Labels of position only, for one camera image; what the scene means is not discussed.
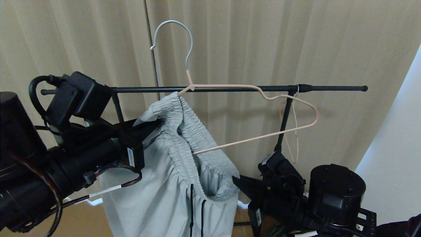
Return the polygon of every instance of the horizontal rod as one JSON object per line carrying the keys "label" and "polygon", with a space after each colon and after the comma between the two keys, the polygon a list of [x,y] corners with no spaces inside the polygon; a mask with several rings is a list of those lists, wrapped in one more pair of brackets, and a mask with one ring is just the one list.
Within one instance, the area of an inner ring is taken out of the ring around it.
{"label": "horizontal rod", "polygon": [[[296,92],[299,93],[310,91],[367,91],[367,86],[311,86],[299,84],[294,86],[258,86],[264,92]],[[163,86],[163,87],[112,87],[115,93],[158,93],[158,92],[178,92],[183,90],[182,86]],[[251,88],[200,88],[197,87],[193,92],[255,92],[257,90]],[[41,94],[55,94],[55,90],[41,90]]]}

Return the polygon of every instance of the beige curtain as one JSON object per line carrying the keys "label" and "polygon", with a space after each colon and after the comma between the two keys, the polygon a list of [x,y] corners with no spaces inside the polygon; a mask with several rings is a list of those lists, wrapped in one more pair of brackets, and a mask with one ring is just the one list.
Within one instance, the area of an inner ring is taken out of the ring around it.
{"label": "beige curtain", "polygon": [[[78,70],[109,86],[186,86],[189,38],[182,27],[165,25],[156,50],[149,50],[158,24],[179,20],[193,33],[189,68],[195,83],[368,85],[365,93],[298,95],[321,114],[314,127],[298,131],[295,166],[308,179],[320,164],[358,165],[420,45],[420,12],[416,1],[1,1],[0,87],[16,91],[34,124],[41,124],[27,93],[38,75]],[[52,96],[40,98],[47,106]],[[267,102],[257,92],[185,98],[218,144],[280,128],[282,101]],[[157,99],[120,95],[126,119]],[[299,126],[312,122],[310,109],[295,108]],[[117,122],[112,103],[103,117]],[[293,125],[290,116],[288,127]],[[55,144],[51,135],[40,134]],[[295,154],[294,136],[287,137]],[[256,177],[257,164],[276,141],[224,151],[241,174]],[[283,153],[290,158],[285,142]]]}

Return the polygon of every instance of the curtain fold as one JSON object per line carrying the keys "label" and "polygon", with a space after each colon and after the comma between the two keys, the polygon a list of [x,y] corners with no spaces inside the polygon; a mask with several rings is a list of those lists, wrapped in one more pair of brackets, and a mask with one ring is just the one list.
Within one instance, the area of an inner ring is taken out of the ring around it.
{"label": "curtain fold", "polygon": [[[421,42],[417,1],[1,1],[1,90],[16,91],[34,124],[41,124],[27,87],[38,75],[80,71],[109,86],[187,86],[186,31],[195,83],[253,85],[367,85],[367,92],[308,92],[319,122],[298,131],[297,170],[308,179],[320,164],[354,169],[376,135]],[[140,115],[157,94],[120,94],[125,119]],[[218,144],[278,131],[283,100],[256,92],[186,93],[184,96]],[[47,106],[52,96],[40,96]],[[295,104],[298,125],[313,112]],[[103,117],[117,122],[114,106]],[[295,125],[290,114],[287,128]],[[52,136],[40,132],[47,146]],[[287,134],[295,155],[293,134]],[[242,175],[277,137],[224,148]],[[290,159],[283,142],[283,153]]]}

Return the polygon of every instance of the clothing rack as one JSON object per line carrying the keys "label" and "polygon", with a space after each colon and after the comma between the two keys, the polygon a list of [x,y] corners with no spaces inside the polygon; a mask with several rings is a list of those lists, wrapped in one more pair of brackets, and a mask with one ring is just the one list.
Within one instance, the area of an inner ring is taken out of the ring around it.
{"label": "clothing rack", "polygon": [[[359,91],[366,92],[367,86],[311,86],[307,84],[298,84],[293,86],[258,86],[264,92],[288,92],[288,95],[294,96],[297,92],[306,93],[311,91]],[[182,86],[163,86],[163,87],[111,87],[113,90],[112,101],[117,112],[118,121],[124,122],[123,112],[118,99],[118,93],[160,93],[160,92],[179,92],[185,87]],[[255,89],[250,88],[195,88],[194,91],[187,92],[256,92]],[[42,89],[42,95],[55,94],[55,90]],[[284,131],[287,126],[288,116],[291,109],[293,99],[287,98],[283,119],[280,131]],[[281,151],[281,145],[284,134],[279,134],[278,142],[275,146],[275,151]]]}

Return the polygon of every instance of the white wall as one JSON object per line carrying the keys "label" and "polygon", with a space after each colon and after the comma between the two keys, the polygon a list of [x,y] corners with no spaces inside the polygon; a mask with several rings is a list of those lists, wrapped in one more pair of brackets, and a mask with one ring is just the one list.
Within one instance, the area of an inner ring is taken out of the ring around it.
{"label": "white wall", "polygon": [[421,213],[420,141],[421,47],[356,170],[367,184],[362,207],[377,213],[378,224]]}

